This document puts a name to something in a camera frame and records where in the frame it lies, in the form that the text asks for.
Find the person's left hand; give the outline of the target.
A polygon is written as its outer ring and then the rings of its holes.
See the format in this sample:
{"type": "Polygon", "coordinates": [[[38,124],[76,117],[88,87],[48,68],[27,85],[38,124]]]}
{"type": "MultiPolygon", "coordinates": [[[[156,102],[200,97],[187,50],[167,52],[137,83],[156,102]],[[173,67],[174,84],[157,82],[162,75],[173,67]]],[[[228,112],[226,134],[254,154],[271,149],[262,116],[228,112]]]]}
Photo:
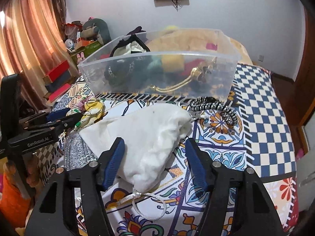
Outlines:
{"type": "MultiPolygon", "coordinates": [[[[27,155],[25,158],[25,162],[26,162],[26,169],[27,169],[26,183],[31,188],[37,188],[38,184],[40,183],[38,157],[35,154],[27,155]]],[[[7,161],[3,165],[3,170],[4,170],[4,173],[5,173],[8,181],[13,186],[20,189],[18,172],[17,172],[17,169],[16,169],[14,162],[7,161]]]]}

